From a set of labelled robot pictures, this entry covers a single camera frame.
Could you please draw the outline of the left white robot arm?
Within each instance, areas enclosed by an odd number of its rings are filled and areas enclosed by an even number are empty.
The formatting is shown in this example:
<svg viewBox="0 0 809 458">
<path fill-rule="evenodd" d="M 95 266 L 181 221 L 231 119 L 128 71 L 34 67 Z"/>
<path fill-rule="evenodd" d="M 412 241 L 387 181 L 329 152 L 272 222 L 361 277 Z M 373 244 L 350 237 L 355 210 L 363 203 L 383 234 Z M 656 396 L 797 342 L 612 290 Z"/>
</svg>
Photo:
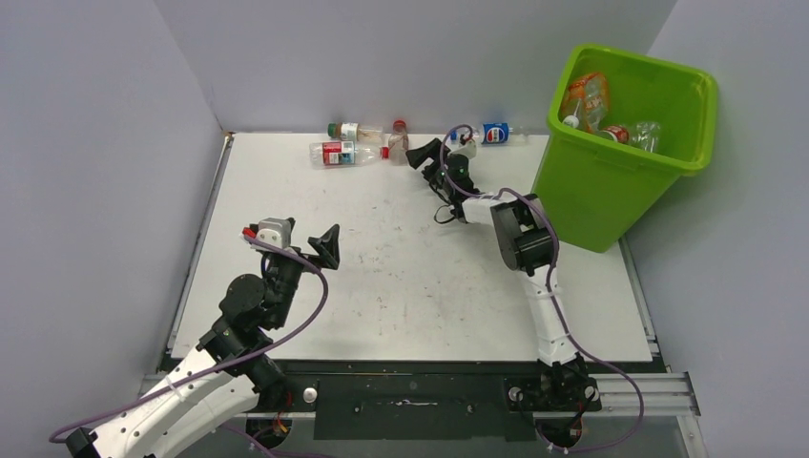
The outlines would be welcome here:
<svg viewBox="0 0 809 458">
<path fill-rule="evenodd" d="M 318 278 L 340 265 L 340 227 L 311 237 L 312 253 L 291 243 L 295 221 L 263 219 L 242 229 L 261 255 L 259 272 L 235 277 L 219 302 L 219 316 L 184 359 L 137 401 L 55 432 L 72 457 L 176 457 L 234 416 L 277 408 L 286 377 L 269 351 L 300 334 L 308 317 L 278 341 L 301 276 Z"/>
</svg>

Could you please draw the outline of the red blue label bottle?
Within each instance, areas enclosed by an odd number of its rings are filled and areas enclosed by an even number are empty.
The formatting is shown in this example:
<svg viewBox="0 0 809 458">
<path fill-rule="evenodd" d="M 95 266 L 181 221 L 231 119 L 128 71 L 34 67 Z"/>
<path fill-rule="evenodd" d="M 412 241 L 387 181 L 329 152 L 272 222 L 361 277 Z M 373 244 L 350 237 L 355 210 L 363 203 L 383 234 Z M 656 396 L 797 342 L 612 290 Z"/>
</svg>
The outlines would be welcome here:
<svg viewBox="0 0 809 458">
<path fill-rule="evenodd" d="M 388 158 L 388 148 L 355 141 L 316 142 L 309 145 L 309 158 L 314 167 L 322 169 L 363 166 Z"/>
</svg>

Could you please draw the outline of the blue label water bottle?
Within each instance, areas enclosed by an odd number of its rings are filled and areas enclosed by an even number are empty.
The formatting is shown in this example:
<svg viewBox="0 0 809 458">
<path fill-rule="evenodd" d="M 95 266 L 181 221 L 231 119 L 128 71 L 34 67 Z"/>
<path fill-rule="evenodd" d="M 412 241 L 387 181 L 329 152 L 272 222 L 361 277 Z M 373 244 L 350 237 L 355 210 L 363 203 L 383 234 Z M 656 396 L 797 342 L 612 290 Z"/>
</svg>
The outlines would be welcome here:
<svg viewBox="0 0 809 458">
<path fill-rule="evenodd" d="M 638 121 L 630 128 L 629 144 L 640 150 L 657 153 L 661 137 L 661 125 L 656 121 Z"/>
</svg>

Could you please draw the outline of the orange bottle white cap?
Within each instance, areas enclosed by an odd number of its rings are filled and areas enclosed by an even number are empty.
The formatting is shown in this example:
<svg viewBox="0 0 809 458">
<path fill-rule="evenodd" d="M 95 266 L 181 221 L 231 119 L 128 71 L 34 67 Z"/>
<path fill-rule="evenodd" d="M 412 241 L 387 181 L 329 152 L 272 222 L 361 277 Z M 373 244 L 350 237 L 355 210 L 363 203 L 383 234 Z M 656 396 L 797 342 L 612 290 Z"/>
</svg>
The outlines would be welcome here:
<svg viewBox="0 0 809 458">
<path fill-rule="evenodd" d="M 610 88 L 602 73 L 587 73 L 567 87 L 560 121 L 573 129 L 595 132 L 611 108 Z"/>
</svg>

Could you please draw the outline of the red label clear bottle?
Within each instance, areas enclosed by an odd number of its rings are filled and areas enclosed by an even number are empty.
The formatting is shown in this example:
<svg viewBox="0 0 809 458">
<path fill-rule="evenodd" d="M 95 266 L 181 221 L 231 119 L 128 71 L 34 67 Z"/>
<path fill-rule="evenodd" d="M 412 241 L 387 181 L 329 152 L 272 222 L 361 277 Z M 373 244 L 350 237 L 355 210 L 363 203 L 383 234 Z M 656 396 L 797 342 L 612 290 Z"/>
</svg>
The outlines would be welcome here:
<svg viewBox="0 0 809 458">
<path fill-rule="evenodd" d="M 620 144 L 628 144 L 631 139 L 630 130 L 625 125 L 621 124 L 603 126 L 593 133 L 598 137 Z"/>
</svg>

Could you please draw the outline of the red cap small bottle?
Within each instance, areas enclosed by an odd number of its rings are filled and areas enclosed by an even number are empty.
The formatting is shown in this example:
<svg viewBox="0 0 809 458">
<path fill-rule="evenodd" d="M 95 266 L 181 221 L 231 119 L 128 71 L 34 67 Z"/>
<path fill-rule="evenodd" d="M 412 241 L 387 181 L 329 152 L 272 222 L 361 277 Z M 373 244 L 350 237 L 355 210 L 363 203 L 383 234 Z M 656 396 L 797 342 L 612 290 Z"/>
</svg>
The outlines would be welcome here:
<svg viewBox="0 0 809 458">
<path fill-rule="evenodd" d="M 406 165 L 406 152 L 409 149 L 409 137 L 406 123 L 397 119 L 392 125 L 388 137 L 388 160 L 394 165 Z"/>
</svg>

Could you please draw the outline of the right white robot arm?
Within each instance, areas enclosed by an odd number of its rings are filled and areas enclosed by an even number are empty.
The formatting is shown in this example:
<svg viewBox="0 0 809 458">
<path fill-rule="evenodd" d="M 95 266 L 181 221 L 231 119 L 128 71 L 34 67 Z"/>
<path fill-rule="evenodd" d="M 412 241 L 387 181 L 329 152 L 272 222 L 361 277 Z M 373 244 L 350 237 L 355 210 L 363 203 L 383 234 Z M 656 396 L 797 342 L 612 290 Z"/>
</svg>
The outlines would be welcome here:
<svg viewBox="0 0 809 458">
<path fill-rule="evenodd" d="M 470 176 L 469 162 L 476 151 L 472 141 L 451 151 L 435 138 L 405 153 L 408 165 L 419 170 L 429 188 L 444 202 L 453 220 L 493 228 L 505 266 L 518 274 L 537 335 L 542 369 L 538 386 L 527 385 L 514 395 L 515 404 L 531 408 L 595 408 L 600 393 L 588 373 L 582 353 L 564 324 L 561 300 L 554 291 L 553 271 L 558 244 L 547 225 L 533 211 L 534 195 L 517 197 L 509 191 L 481 192 Z"/>
</svg>

